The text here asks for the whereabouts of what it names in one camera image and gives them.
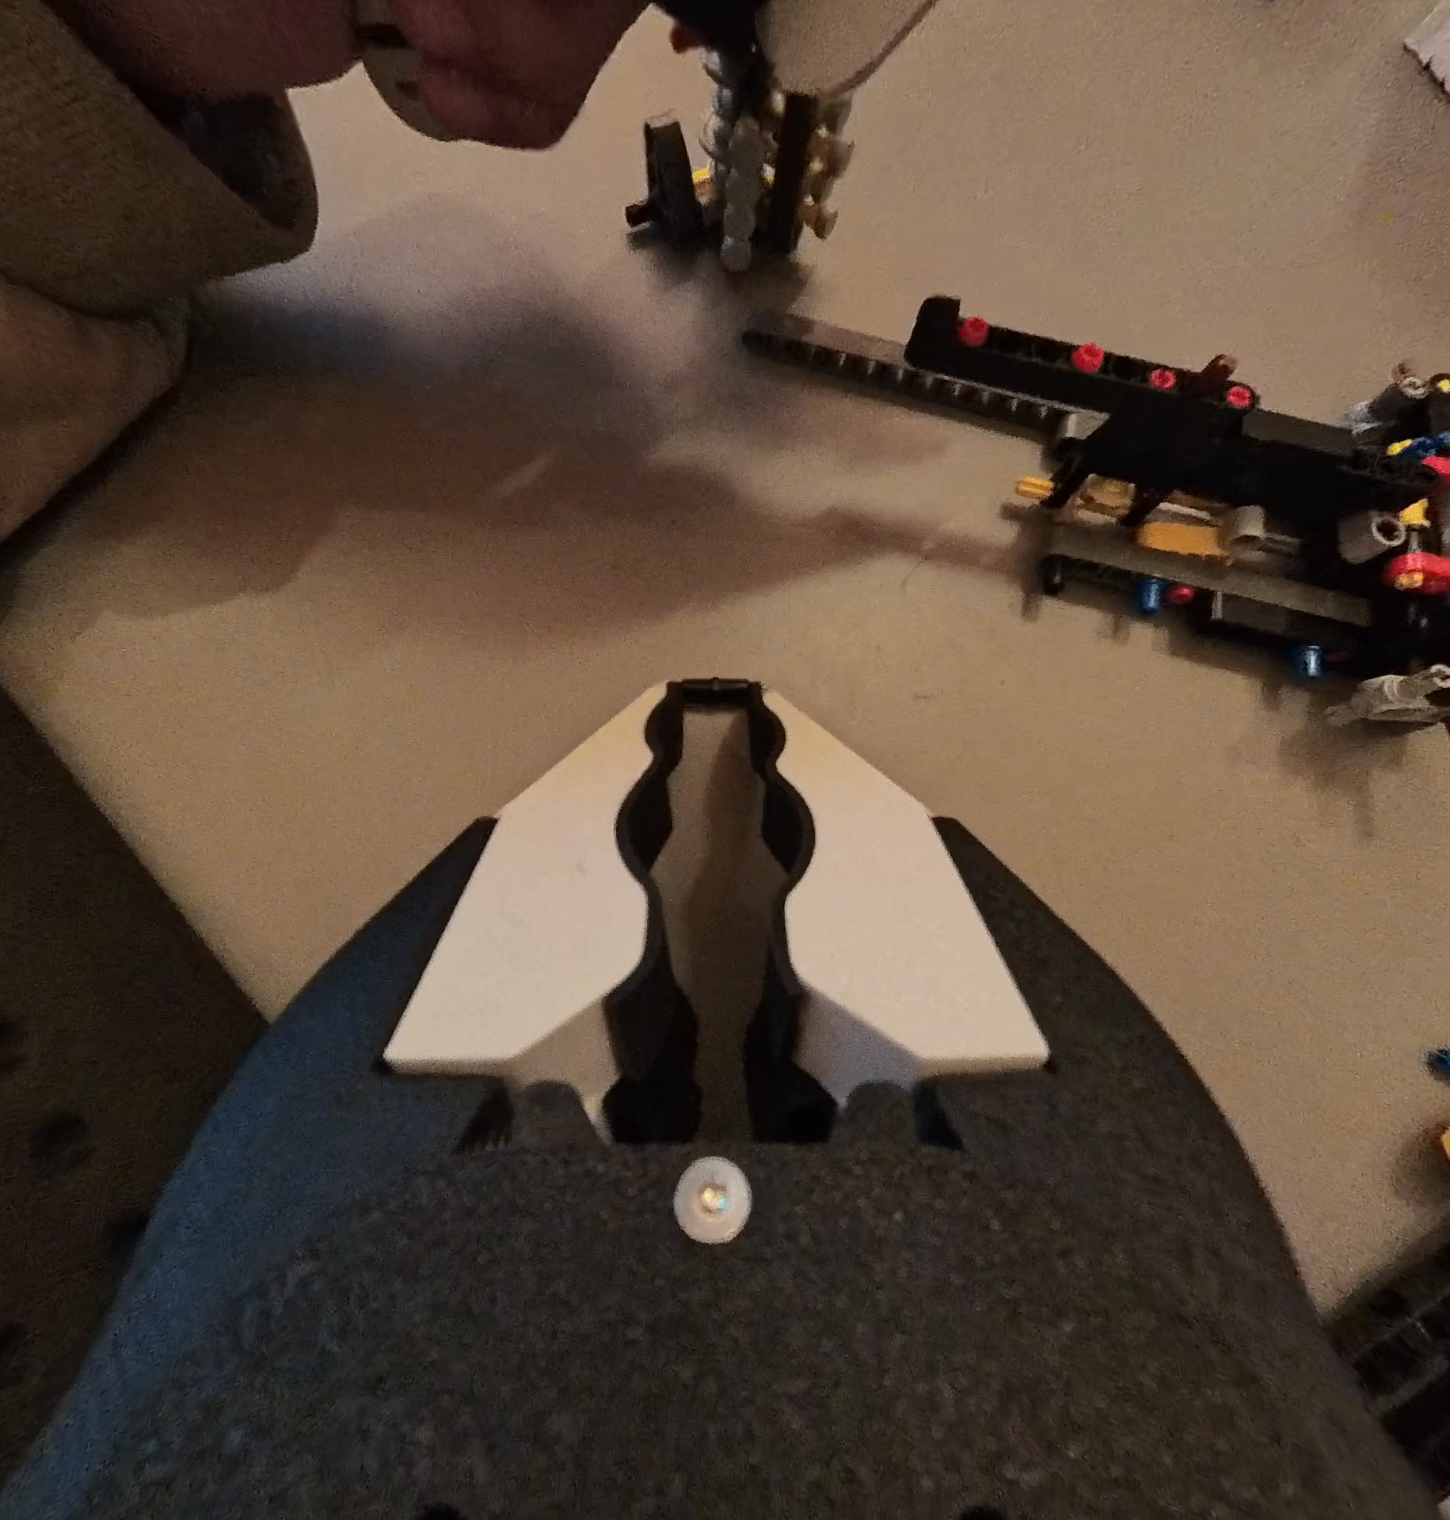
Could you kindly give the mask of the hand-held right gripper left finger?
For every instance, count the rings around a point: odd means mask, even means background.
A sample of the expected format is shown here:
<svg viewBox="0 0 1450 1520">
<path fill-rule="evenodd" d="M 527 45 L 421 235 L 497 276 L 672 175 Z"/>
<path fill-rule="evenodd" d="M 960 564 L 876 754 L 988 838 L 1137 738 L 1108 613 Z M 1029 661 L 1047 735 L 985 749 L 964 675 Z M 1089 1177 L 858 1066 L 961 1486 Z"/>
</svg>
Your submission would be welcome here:
<svg viewBox="0 0 1450 1520">
<path fill-rule="evenodd" d="M 681 711 L 654 686 L 507 803 L 383 1060 L 401 1077 L 558 1084 L 591 1118 L 676 1012 L 656 865 Z"/>
</svg>

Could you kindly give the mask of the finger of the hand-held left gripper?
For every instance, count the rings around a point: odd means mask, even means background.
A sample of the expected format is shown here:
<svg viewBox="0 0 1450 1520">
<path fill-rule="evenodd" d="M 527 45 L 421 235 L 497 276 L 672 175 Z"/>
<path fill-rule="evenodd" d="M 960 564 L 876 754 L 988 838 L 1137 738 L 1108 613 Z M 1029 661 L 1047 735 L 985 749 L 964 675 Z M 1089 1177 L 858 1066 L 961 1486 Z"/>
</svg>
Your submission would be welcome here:
<svg viewBox="0 0 1450 1520">
<path fill-rule="evenodd" d="M 773 86 L 836 99 L 865 84 L 934 2 L 765 2 L 759 46 Z"/>
</svg>

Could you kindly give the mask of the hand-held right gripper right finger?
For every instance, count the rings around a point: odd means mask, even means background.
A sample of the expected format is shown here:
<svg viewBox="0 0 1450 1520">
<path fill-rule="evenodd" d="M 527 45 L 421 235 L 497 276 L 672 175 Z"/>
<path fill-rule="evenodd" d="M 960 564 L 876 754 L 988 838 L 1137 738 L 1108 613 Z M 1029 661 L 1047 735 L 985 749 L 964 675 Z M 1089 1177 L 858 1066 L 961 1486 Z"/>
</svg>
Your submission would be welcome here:
<svg viewBox="0 0 1450 1520">
<path fill-rule="evenodd" d="M 782 694 L 754 694 L 749 719 L 784 875 L 759 1069 L 830 1101 L 1042 1069 L 1047 1039 L 936 818 Z"/>
</svg>

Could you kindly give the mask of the black toy brick engine assembly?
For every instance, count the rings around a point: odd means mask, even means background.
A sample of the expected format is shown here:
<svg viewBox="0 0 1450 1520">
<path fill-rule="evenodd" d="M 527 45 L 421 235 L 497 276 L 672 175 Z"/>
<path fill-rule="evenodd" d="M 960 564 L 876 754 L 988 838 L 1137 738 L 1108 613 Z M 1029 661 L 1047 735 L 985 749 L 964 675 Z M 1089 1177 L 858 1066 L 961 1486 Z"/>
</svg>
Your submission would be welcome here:
<svg viewBox="0 0 1450 1520">
<path fill-rule="evenodd" d="M 792 259 L 805 233 L 827 238 L 830 192 L 846 173 L 855 86 L 790 91 L 760 39 L 768 4 L 657 4 L 678 53 L 698 53 L 713 86 L 694 164 L 681 122 L 643 126 L 646 187 L 624 211 L 635 241 L 675 254 L 714 251 L 733 276 Z"/>
</svg>

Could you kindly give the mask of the black grey toy brick chassis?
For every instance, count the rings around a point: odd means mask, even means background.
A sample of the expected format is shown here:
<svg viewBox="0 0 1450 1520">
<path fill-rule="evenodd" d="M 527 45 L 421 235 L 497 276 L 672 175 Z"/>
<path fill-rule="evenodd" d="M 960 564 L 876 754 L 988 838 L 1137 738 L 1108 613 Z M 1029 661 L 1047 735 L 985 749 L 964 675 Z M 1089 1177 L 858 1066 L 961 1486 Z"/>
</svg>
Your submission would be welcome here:
<svg viewBox="0 0 1450 1520">
<path fill-rule="evenodd" d="M 925 300 L 903 343 L 759 314 L 741 346 L 914 406 L 1032 434 L 1015 488 L 1037 590 L 1088 585 L 1333 686 L 1335 727 L 1450 743 L 1450 371 L 1398 366 L 1341 423 L 1199 368 L 999 327 Z"/>
</svg>

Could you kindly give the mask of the person's left forearm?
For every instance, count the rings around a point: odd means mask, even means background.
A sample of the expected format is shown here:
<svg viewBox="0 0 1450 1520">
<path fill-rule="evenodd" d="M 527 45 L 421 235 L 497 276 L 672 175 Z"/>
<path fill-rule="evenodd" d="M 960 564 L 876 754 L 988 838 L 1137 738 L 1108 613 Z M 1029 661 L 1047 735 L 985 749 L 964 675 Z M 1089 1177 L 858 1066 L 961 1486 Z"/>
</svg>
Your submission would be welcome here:
<svg viewBox="0 0 1450 1520">
<path fill-rule="evenodd" d="M 0 2 L 0 278 L 125 317 L 287 263 L 317 183 L 284 97 L 127 86 L 48 4 Z"/>
</svg>

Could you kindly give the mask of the grey desk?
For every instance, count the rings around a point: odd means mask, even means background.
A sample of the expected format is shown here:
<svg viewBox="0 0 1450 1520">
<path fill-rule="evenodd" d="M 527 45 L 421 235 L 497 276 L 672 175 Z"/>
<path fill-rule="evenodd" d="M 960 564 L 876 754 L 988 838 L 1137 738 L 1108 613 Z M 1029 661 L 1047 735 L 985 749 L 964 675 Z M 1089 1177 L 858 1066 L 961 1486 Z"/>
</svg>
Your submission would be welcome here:
<svg viewBox="0 0 1450 1520">
<path fill-rule="evenodd" d="M 1275 656 L 1036 599 L 1018 434 L 741 350 L 928 295 L 1317 420 L 1450 371 L 1431 4 L 939 4 L 774 282 L 632 243 L 649 16 L 535 157 L 298 99 L 315 248 L 0 571 L 0 681 L 274 1015 L 474 816 L 645 689 L 781 691 L 960 819 L 1214 1093 L 1324 1308 L 1450 1228 L 1450 745 Z"/>
</svg>

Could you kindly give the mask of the person's left hand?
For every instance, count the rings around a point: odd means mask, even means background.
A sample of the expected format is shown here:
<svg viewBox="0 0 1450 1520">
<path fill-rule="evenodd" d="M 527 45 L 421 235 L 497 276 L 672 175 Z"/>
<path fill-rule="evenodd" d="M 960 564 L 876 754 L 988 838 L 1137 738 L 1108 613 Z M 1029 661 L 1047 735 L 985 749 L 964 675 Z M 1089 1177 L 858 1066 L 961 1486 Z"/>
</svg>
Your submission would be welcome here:
<svg viewBox="0 0 1450 1520">
<path fill-rule="evenodd" d="M 418 51 L 437 143 L 543 151 L 580 116 L 643 2 L 390 2 Z M 361 65 L 355 4 L 230 4 L 247 81 L 315 86 Z"/>
</svg>

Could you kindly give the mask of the dark perforated panel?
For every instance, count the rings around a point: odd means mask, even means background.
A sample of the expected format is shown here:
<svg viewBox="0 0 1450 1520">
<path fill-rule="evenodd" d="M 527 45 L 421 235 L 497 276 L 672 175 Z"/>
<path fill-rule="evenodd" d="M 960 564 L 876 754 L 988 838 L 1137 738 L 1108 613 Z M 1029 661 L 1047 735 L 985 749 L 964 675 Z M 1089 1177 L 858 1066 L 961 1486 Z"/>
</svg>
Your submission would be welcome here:
<svg viewBox="0 0 1450 1520">
<path fill-rule="evenodd" d="M 0 686 L 0 1489 L 265 1028 Z"/>
</svg>

